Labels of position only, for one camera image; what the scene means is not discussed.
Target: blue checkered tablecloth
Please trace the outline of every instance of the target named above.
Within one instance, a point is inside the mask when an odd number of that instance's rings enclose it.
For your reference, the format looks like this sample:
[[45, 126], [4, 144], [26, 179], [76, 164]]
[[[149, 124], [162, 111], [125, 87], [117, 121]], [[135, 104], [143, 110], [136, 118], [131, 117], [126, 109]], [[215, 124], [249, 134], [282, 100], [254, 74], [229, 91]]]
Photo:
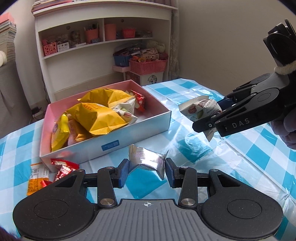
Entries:
[[[178, 104], [200, 95], [220, 100], [222, 95], [195, 81], [178, 79], [144, 87], [172, 110], [168, 131], [145, 139], [136, 145], [165, 153], [177, 166], [186, 165], [199, 172], [217, 168], [277, 200], [284, 210], [284, 219], [276, 237], [294, 240], [296, 237], [296, 152], [290, 150], [273, 134], [267, 124], [228, 137], [214, 135], [208, 142], [203, 133], [192, 130], [192, 122], [178, 110]], [[14, 206], [26, 197], [30, 165], [38, 157], [43, 120], [17, 130], [0, 139], [0, 225], [16, 232], [12, 220]], [[105, 166], [117, 166], [128, 157], [128, 147], [82, 163], [87, 173]], [[207, 199], [205, 188], [199, 188], [199, 202]], [[122, 189], [115, 189], [117, 199], [145, 198], [178, 200], [180, 189], [169, 187], [165, 178], [155, 172], [136, 169]], [[87, 198], [96, 202], [96, 188], [90, 188]]]

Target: glove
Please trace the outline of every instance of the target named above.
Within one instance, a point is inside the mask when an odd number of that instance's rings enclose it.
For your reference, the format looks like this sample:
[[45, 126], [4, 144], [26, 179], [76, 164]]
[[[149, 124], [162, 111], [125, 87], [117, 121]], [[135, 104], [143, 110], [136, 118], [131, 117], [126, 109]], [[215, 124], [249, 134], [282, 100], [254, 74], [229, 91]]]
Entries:
[[279, 135], [287, 147], [296, 150], [296, 108], [286, 115], [282, 121], [272, 121], [270, 126]]

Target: white cabinet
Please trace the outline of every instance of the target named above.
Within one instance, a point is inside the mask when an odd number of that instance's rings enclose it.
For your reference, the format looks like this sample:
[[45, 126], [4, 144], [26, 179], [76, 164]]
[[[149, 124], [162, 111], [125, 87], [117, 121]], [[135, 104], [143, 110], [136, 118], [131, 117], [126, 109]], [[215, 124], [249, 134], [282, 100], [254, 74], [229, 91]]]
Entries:
[[[118, 30], [125, 27], [150, 30], [153, 39], [164, 43], [165, 52], [170, 54], [171, 13], [175, 9], [137, 0], [86, 0], [34, 12], [39, 60], [50, 101], [123, 80], [122, 74], [112, 70], [114, 50], [122, 44], [149, 38], [105, 41], [104, 24], [115, 23]], [[83, 27], [93, 23], [99, 23], [99, 43], [44, 56], [43, 38], [79, 30], [83, 41]]]

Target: red basket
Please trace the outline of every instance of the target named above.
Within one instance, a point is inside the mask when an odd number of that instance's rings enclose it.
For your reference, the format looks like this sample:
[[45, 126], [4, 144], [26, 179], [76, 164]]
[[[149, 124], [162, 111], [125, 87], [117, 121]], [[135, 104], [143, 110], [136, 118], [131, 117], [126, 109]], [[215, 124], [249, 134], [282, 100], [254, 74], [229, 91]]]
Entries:
[[45, 45], [45, 46], [43, 46], [43, 50], [44, 50], [45, 56], [57, 53], [57, 43], [54, 42], [54, 43]]
[[134, 38], [136, 35], [136, 30], [134, 28], [125, 28], [122, 30], [122, 35], [124, 39]]
[[139, 63], [138, 61], [129, 60], [129, 62], [132, 72], [139, 75], [146, 75], [156, 72], [163, 72], [165, 70], [167, 60], [159, 60], [145, 63]]

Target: red snack wrapper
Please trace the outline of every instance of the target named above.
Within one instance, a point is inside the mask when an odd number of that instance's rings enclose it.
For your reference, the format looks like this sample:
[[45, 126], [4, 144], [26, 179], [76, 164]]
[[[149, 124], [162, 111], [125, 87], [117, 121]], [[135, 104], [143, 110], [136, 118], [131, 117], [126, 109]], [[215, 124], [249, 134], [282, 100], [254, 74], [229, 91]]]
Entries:
[[131, 92], [133, 93], [133, 95], [136, 97], [136, 101], [137, 101], [137, 104], [139, 105], [139, 107], [136, 106], [136, 108], [141, 111], [141, 112], [144, 112], [145, 111], [145, 96], [144, 95], [141, 95], [133, 90], [131, 90]]
[[51, 181], [47, 181], [47, 180], [42, 180], [42, 181], [40, 182], [40, 184], [41, 184], [42, 187], [46, 187], [46, 186], [48, 186], [49, 184], [52, 184], [52, 182], [51, 182]]
[[59, 170], [55, 178], [55, 181], [68, 175], [70, 172], [79, 169], [79, 164], [76, 164], [70, 161], [56, 159], [56, 158], [51, 158], [50, 160], [52, 164], [55, 165], [55, 167]]

